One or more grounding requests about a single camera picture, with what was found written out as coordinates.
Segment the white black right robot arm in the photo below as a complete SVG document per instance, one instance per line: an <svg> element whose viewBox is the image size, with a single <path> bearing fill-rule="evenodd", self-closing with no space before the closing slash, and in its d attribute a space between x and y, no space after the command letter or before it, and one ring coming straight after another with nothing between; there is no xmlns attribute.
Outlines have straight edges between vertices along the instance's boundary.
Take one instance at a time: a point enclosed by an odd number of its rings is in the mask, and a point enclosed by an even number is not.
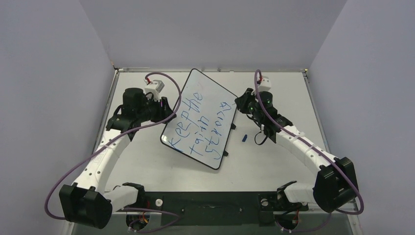
<svg viewBox="0 0 415 235"><path fill-rule="evenodd" d="M316 204L331 213L359 193L353 162L338 158L310 141L303 132L273 106L273 95L260 92L260 99L248 88L235 99L237 110L252 120L272 142L284 147L316 177L313 184L290 181L277 189L276 202L282 209L301 204Z"/></svg>

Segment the black framed whiteboard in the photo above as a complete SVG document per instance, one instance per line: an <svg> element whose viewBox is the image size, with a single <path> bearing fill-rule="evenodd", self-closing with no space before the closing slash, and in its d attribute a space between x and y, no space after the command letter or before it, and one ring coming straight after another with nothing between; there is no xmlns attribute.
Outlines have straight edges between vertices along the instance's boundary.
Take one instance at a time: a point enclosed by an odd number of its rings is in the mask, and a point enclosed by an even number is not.
<svg viewBox="0 0 415 235"><path fill-rule="evenodd" d="M218 170L236 114L235 99L227 88L192 69L176 103L177 116L164 127L161 143Z"/></svg>

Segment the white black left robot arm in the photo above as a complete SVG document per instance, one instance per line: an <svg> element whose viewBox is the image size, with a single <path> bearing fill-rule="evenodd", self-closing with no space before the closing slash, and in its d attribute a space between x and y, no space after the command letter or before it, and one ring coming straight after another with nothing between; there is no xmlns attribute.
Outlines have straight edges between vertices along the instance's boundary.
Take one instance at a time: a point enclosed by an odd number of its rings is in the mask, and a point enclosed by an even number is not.
<svg viewBox="0 0 415 235"><path fill-rule="evenodd" d="M176 114L167 97L149 89L127 88L122 99L83 172L71 185L62 185L59 191L66 221L102 229L114 212L127 206L139 211L146 204L144 187L140 184L123 183L109 192L105 192L105 186L137 128L147 121L152 125L167 124Z"/></svg>

